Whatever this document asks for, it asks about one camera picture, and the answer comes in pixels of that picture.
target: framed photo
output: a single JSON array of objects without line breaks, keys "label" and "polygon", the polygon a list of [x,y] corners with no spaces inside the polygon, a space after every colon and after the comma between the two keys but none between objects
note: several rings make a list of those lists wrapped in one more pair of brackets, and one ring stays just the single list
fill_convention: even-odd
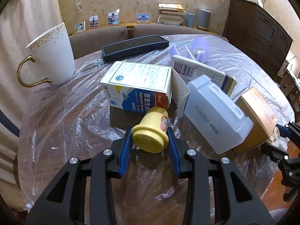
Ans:
[{"label": "framed photo", "polygon": [[108,13],[108,25],[117,25],[119,23],[119,12]]},{"label": "framed photo", "polygon": [[84,21],[75,24],[75,33],[84,32],[85,30],[86,30],[86,23]]},{"label": "framed photo", "polygon": [[98,15],[91,16],[89,19],[90,30],[98,28]]},{"label": "framed photo", "polygon": [[136,22],[140,23],[150,23],[151,13],[137,13]]}]

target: brown cardboard box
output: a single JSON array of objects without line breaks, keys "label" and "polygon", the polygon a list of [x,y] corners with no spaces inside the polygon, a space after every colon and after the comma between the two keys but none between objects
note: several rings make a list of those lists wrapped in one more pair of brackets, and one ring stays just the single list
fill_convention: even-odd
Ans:
[{"label": "brown cardboard box", "polygon": [[245,141],[233,148],[234,152],[239,155],[267,140],[273,133],[278,119],[255,87],[243,93],[236,101],[236,105],[253,122],[253,129]]}]

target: plastic sheet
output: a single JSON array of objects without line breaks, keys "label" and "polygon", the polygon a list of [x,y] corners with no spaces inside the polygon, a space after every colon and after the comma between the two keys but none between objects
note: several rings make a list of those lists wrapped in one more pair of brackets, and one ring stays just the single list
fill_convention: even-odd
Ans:
[{"label": "plastic sheet", "polygon": [[[274,110],[279,124],[294,121],[292,107],[279,87],[254,61],[228,42],[212,35],[164,37],[170,41],[168,48],[127,61],[168,65],[173,44],[180,55],[186,55],[185,46],[190,47],[196,37],[203,37],[210,48],[206,64],[238,82],[231,96],[233,100],[255,86]],[[123,137],[124,129],[111,127],[110,108],[100,86],[111,65],[104,64],[101,51],[92,53],[76,60],[76,73],[67,84],[37,88],[30,95],[18,155],[19,180],[28,209],[69,158],[94,157],[109,148],[112,141]],[[217,155],[186,116],[173,117],[168,125],[173,127],[177,138],[186,140],[190,148],[206,157],[216,160],[229,157],[259,196],[277,168],[257,148],[239,157],[233,151]],[[280,139],[280,147],[286,149],[287,141]],[[112,180],[117,223],[182,224],[187,183],[186,179],[178,180],[173,175],[166,151],[151,154],[135,147],[128,173],[121,180]]]}]

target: gold handle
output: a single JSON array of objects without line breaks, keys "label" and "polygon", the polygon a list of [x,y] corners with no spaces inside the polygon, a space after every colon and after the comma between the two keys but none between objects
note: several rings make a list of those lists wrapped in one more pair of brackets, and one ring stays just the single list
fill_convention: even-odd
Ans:
[{"label": "gold handle", "polygon": [[25,86],[25,87],[34,87],[34,86],[37,86],[39,84],[42,84],[42,83],[52,83],[52,81],[49,79],[49,78],[44,78],[42,79],[41,81],[39,82],[36,82],[36,83],[33,83],[33,84],[26,84],[23,82],[23,80],[21,79],[21,67],[23,66],[23,64],[26,62],[26,61],[32,61],[33,63],[35,62],[34,58],[32,55],[30,55],[29,57],[25,58],[18,66],[18,69],[17,69],[17,79],[18,81],[20,82],[21,85]]}]

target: white box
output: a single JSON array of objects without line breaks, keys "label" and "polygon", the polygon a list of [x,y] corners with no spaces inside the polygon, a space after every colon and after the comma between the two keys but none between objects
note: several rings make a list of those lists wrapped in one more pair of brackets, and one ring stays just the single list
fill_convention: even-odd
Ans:
[{"label": "white box", "polygon": [[167,109],[172,97],[182,117],[190,93],[173,68],[153,64],[116,61],[100,83],[110,106],[138,113]]},{"label": "white box", "polygon": [[241,144],[252,120],[211,79],[202,75],[187,84],[190,95],[184,114],[221,154]]},{"label": "white box", "polygon": [[171,67],[179,73],[182,79],[188,83],[201,75],[207,75],[227,95],[231,96],[236,80],[211,66],[195,60],[174,55],[171,58]]}]

